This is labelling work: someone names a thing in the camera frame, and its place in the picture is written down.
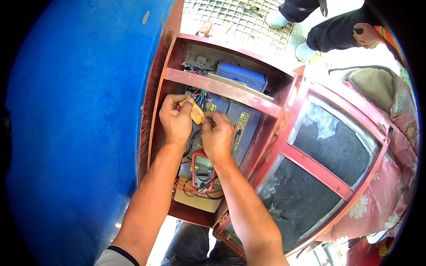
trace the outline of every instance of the floor grate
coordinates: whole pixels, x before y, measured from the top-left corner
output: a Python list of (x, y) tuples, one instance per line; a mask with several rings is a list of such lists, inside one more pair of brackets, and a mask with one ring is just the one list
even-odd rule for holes
[(274, 29), (265, 22), (266, 15), (277, 10), (281, 3), (283, 1), (276, 0), (187, 0), (183, 16), (193, 19), (194, 23), (213, 22), (212, 38), (226, 34), (227, 42), (254, 44), (281, 56), (293, 23)]

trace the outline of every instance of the blue barrel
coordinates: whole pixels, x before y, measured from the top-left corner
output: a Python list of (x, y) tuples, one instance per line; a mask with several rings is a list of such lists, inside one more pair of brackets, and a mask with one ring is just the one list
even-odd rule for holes
[(6, 184), (41, 265), (90, 265), (135, 189), (141, 106), (173, 0), (54, 0), (15, 60)]

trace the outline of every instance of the hand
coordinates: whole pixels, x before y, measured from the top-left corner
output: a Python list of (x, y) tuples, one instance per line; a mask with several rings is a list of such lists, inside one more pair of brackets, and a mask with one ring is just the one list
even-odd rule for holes
[(354, 38), (365, 49), (376, 48), (380, 42), (385, 41), (383, 36), (381, 36), (380, 33), (368, 23), (357, 23), (355, 24), (354, 29), (363, 29), (362, 34), (357, 34), (354, 30)]
[(232, 160), (231, 145), (234, 127), (228, 117), (223, 113), (204, 112), (205, 118), (201, 119), (201, 138), (203, 148), (213, 166), (221, 161)]
[(176, 105), (185, 100), (186, 95), (169, 94), (164, 99), (159, 113), (161, 124), (166, 133), (166, 143), (176, 143), (185, 146), (192, 130), (191, 110), (194, 99), (184, 103), (181, 110), (175, 110)]

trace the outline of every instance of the jeans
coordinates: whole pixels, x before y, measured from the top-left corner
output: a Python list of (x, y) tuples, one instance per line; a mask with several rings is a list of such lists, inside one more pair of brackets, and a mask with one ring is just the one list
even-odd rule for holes
[(243, 260), (216, 241), (210, 257), (209, 229), (178, 221), (175, 235), (164, 255), (161, 266), (245, 266)]
[[(290, 22), (302, 22), (319, 5), (318, 0), (286, 0), (279, 7), (279, 11)], [(380, 21), (364, 3), (360, 9), (332, 17), (314, 26), (308, 33), (306, 44), (312, 50), (320, 52), (361, 47), (353, 36), (354, 25), (357, 23), (381, 26)]]

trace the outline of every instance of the person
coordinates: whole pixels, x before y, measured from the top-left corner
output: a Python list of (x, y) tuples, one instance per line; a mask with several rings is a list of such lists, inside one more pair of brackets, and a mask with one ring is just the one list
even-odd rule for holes
[[(286, 0), (278, 10), (269, 13), (265, 20), (269, 26), (280, 28), (289, 22), (304, 21), (319, 6), (318, 0)], [(360, 9), (332, 17), (314, 26), (306, 41), (296, 48), (296, 57), (306, 62), (316, 51), (328, 52), (361, 46), (372, 49), (379, 43), (385, 43), (395, 59), (402, 64), (389, 32), (364, 2)]]
[[(190, 99), (180, 111), (175, 110), (176, 104), (184, 99), (185, 95), (166, 96), (159, 112), (165, 143), (135, 190), (117, 237), (95, 265), (146, 264), (169, 210), (174, 179), (192, 130), (190, 113), (194, 101)], [(247, 263), (288, 265), (277, 225), (231, 156), (234, 129), (228, 117), (217, 112), (204, 114), (201, 128), (204, 152), (220, 179)], [(207, 258), (208, 229), (180, 222), (162, 265), (245, 265), (223, 247), (223, 243), (216, 243)]]

